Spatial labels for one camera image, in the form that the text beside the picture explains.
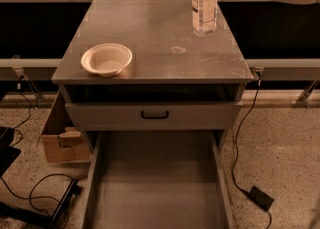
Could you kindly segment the black power adapter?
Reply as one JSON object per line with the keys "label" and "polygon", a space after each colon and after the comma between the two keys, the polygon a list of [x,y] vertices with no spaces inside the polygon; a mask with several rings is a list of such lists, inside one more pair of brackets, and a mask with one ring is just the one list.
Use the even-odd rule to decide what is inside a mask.
{"label": "black power adapter", "polygon": [[253,186],[248,195],[249,199],[257,204],[260,208],[268,211],[274,202],[274,199],[264,193],[258,187]]}

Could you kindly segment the clear plastic water bottle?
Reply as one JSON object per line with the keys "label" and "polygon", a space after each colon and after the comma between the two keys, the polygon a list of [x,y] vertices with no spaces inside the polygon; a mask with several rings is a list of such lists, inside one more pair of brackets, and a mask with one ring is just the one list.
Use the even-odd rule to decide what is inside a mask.
{"label": "clear plastic water bottle", "polygon": [[217,0],[192,0],[192,24],[197,36],[210,36],[216,30]]}

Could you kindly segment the closed grey upper drawer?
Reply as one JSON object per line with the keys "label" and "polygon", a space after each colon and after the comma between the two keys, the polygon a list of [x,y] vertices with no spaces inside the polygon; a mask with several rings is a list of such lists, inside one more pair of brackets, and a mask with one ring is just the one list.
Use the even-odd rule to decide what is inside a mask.
{"label": "closed grey upper drawer", "polygon": [[[79,131],[226,130],[235,122],[240,102],[67,103]],[[146,120],[140,112],[169,111],[167,119]]]}

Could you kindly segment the white paper bowl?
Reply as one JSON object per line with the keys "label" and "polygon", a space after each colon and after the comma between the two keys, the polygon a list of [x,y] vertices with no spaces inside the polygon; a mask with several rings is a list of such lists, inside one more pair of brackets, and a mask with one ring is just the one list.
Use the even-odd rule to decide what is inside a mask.
{"label": "white paper bowl", "polygon": [[131,50],[121,44],[106,43],[88,49],[81,57],[81,66],[101,77],[118,75],[132,61]]}

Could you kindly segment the brown cardboard box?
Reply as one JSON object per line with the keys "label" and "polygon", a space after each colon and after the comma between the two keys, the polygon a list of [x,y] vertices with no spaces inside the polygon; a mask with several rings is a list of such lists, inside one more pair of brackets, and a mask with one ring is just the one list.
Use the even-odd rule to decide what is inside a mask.
{"label": "brown cardboard box", "polygon": [[41,133],[46,160],[48,163],[88,162],[91,151],[74,127],[65,104],[58,92]]}

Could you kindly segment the black equipment left edge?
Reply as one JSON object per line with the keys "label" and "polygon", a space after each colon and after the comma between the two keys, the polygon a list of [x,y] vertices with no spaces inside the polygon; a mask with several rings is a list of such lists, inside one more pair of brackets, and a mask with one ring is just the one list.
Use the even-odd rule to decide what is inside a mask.
{"label": "black equipment left edge", "polygon": [[14,129],[0,127],[0,177],[11,166],[21,151],[11,146],[14,140]]}

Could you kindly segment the grey drawer cabinet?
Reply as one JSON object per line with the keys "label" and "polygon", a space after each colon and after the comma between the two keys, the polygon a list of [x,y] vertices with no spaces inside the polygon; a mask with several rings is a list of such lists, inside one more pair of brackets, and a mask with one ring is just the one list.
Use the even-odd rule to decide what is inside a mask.
{"label": "grey drawer cabinet", "polygon": [[[106,43],[122,44],[133,54],[109,78],[80,64],[88,49]],[[240,102],[252,74],[223,17],[213,35],[194,34],[190,0],[94,0],[52,80],[66,104]],[[146,131],[211,131],[221,145],[232,126]],[[123,131],[80,132],[93,147],[100,133]]]}

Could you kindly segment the black metal stand base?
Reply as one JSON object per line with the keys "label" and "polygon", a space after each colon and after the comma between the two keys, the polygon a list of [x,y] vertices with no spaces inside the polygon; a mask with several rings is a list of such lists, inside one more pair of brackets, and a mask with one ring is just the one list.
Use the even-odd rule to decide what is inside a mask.
{"label": "black metal stand base", "polygon": [[9,218],[13,218],[27,224],[34,225],[41,229],[60,229],[58,223],[61,220],[61,216],[68,214],[68,206],[72,198],[80,193],[80,187],[78,180],[70,178],[69,183],[65,191],[60,198],[53,196],[35,196],[34,191],[45,179],[49,176],[45,176],[38,181],[30,190],[27,197],[18,196],[9,185],[4,182],[4,186],[8,191],[17,199],[27,201],[30,209],[23,209],[14,205],[0,203],[0,214]]}

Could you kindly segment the open grey bottom drawer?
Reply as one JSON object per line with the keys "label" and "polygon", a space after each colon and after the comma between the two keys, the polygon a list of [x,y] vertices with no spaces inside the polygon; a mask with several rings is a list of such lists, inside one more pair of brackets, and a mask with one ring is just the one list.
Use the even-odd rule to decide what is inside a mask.
{"label": "open grey bottom drawer", "polygon": [[235,229],[211,131],[102,132],[81,229]]}

